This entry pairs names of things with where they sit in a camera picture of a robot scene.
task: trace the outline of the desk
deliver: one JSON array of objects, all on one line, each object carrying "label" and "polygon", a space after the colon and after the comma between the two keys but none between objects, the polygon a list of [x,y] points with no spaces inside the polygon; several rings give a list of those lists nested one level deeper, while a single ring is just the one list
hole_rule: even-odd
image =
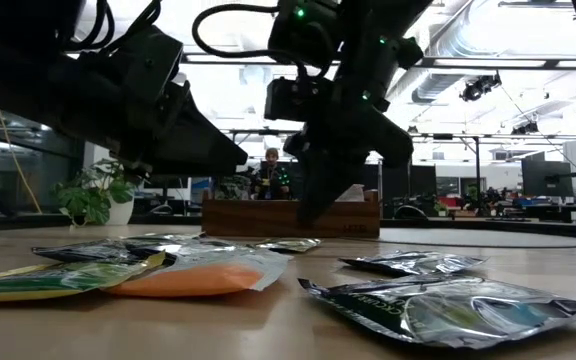
[{"label": "desk", "polygon": [[576,205],[530,205],[523,206],[525,216],[539,218],[544,221],[562,221],[572,223],[572,213],[576,212]]},{"label": "desk", "polygon": [[[104,236],[191,232],[183,226],[86,227],[0,231],[0,271],[48,263],[31,246]],[[576,299],[576,249],[424,247],[371,241],[325,240],[295,256],[280,280],[261,293],[194,300],[116,298],[91,293],[23,304],[0,304],[0,359],[561,359],[576,358],[576,324],[480,352],[428,349],[366,335],[312,301],[296,278],[320,285],[376,279],[343,269],[340,256],[401,250],[439,250],[490,256],[481,274],[491,279]]]}]

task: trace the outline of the foil packet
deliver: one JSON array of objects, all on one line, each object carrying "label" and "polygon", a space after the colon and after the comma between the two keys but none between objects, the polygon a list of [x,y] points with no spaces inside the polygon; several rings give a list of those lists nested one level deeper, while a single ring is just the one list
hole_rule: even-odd
[{"label": "foil packet", "polygon": [[471,268],[488,259],[443,254],[435,251],[398,251],[384,256],[339,260],[359,269],[373,270],[393,276],[403,276],[432,273],[448,274]]},{"label": "foil packet", "polygon": [[332,288],[300,279],[317,300],[409,343],[483,349],[576,321],[576,301],[477,277],[413,275]]},{"label": "foil packet", "polygon": [[164,254],[140,262],[73,262],[0,273],[0,302],[40,300],[111,287],[161,265]]},{"label": "foil packet", "polygon": [[128,247],[144,257],[165,251],[175,258],[155,269],[105,291],[129,296],[184,297],[262,291],[286,269],[290,256],[254,249],[219,239],[196,239],[183,244]]},{"label": "foil packet", "polygon": [[[121,239],[103,239],[56,247],[33,247],[35,255],[62,262],[80,261],[141,261],[143,256],[129,251],[129,248],[146,246],[174,245],[198,241],[205,234],[146,234]],[[165,262],[174,262],[174,257],[168,257]]]},{"label": "foil packet", "polygon": [[319,239],[306,238],[277,238],[268,239],[259,244],[252,245],[257,249],[268,249],[277,252],[297,252],[304,253],[321,244]]}]

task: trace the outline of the person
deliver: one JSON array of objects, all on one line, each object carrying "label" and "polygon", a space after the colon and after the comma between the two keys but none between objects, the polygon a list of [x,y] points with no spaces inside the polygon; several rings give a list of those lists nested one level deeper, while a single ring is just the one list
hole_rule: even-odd
[{"label": "person", "polygon": [[488,191],[486,191],[486,195],[488,195],[489,198],[494,198],[495,197],[495,193],[497,192],[497,190],[495,190],[492,186],[488,188]]},{"label": "person", "polygon": [[275,148],[266,150],[266,162],[261,164],[257,185],[258,200],[290,199],[290,177],[288,171],[277,164],[279,151]]}]

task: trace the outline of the wooden box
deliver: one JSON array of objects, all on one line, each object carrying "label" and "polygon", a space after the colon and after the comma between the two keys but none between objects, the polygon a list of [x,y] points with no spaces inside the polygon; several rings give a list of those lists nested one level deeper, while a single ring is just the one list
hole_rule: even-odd
[{"label": "wooden box", "polygon": [[337,202],[314,226],[297,223],[296,201],[204,199],[202,228],[211,236],[378,238],[378,202]]}]

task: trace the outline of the screen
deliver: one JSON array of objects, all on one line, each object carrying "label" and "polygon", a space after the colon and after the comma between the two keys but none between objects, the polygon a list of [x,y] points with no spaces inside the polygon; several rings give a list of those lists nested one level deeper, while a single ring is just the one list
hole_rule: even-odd
[{"label": "screen", "polygon": [[547,180],[554,175],[570,174],[570,164],[557,161],[521,161],[526,196],[575,196],[572,178]]},{"label": "screen", "polygon": [[383,200],[390,201],[396,197],[404,197],[409,194],[408,188],[408,165],[395,169],[383,167]]},{"label": "screen", "polygon": [[437,174],[434,166],[410,167],[411,196],[437,195]]}]

